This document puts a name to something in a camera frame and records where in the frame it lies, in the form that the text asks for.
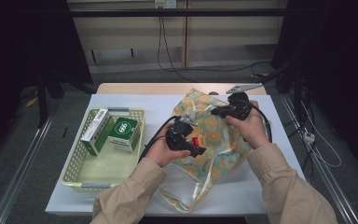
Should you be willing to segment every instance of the yellow basket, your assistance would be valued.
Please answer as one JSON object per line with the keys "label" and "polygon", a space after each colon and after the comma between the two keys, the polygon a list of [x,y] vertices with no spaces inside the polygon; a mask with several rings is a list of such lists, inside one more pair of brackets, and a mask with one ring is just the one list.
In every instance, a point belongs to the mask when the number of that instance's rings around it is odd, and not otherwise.
{"label": "yellow basket", "polygon": [[104,144],[98,156],[91,156],[83,143],[81,136],[87,130],[100,108],[92,108],[82,121],[81,132],[77,133],[76,142],[69,152],[61,182],[77,191],[101,191],[121,184],[128,178],[138,164],[138,159],[144,150],[145,110],[133,107],[108,108],[111,119],[106,124],[113,127],[118,118],[136,119],[140,122],[140,139],[135,150],[125,152],[112,149]]}

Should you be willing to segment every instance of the white table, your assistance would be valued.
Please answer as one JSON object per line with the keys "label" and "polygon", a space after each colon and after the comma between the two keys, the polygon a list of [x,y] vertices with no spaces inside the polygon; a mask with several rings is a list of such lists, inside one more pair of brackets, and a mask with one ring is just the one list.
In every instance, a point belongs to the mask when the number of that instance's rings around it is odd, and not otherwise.
{"label": "white table", "polygon": [[[183,94],[171,95],[140,95],[140,94],[95,94],[89,102],[89,108],[98,106],[109,107],[142,107],[145,109],[145,141],[147,143],[161,124],[171,116],[173,108],[184,97]],[[227,95],[216,96],[226,100]],[[273,142],[281,148],[289,164],[298,170],[304,178],[296,155],[286,137],[278,113],[268,95],[250,95],[257,100],[260,109],[271,121]],[[186,174],[175,172],[175,167],[166,168],[167,177],[164,185],[171,186],[169,191],[177,195],[191,195],[195,182]],[[183,214],[166,203],[159,191],[153,195],[146,207],[146,216],[224,216],[238,217],[265,214],[266,208],[261,197],[261,186],[253,174],[247,161],[237,169],[217,179],[205,200],[190,213]],[[79,192],[57,183],[51,194],[46,212],[59,216],[91,215],[92,203],[97,192]]]}

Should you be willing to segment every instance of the person's left hand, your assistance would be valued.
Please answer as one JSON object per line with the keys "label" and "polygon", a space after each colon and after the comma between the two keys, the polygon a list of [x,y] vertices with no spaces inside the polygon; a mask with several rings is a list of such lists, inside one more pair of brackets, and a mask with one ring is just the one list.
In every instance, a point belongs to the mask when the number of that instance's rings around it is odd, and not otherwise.
{"label": "person's left hand", "polygon": [[156,137],[156,142],[145,155],[146,158],[152,160],[160,167],[168,165],[173,159],[181,159],[190,155],[189,150],[172,151],[167,146],[165,135],[171,125],[171,123],[168,123],[164,126],[164,128]]}

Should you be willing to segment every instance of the sleeve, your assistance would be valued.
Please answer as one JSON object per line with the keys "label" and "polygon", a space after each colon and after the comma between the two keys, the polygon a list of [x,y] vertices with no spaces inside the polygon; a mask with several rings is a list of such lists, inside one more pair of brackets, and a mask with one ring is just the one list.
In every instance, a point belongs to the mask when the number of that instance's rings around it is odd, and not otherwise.
{"label": "sleeve", "polygon": [[330,203],[298,176],[276,144],[256,149],[248,162],[261,183],[271,224],[337,223]]}
{"label": "sleeve", "polygon": [[138,223],[164,177],[162,168],[143,158],[128,179],[97,196],[91,223]]}

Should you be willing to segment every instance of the sleeve cuff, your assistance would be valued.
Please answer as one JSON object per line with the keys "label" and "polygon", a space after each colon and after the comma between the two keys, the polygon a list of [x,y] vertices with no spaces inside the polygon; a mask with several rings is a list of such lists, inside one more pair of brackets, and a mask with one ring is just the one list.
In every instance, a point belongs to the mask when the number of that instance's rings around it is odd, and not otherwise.
{"label": "sleeve cuff", "polygon": [[271,171],[290,168],[281,150],[274,143],[256,149],[249,155],[248,162],[259,180]]}
{"label": "sleeve cuff", "polygon": [[148,158],[143,158],[130,175],[130,179],[143,186],[151,194],[157,190],[164,178],[164,170]]}

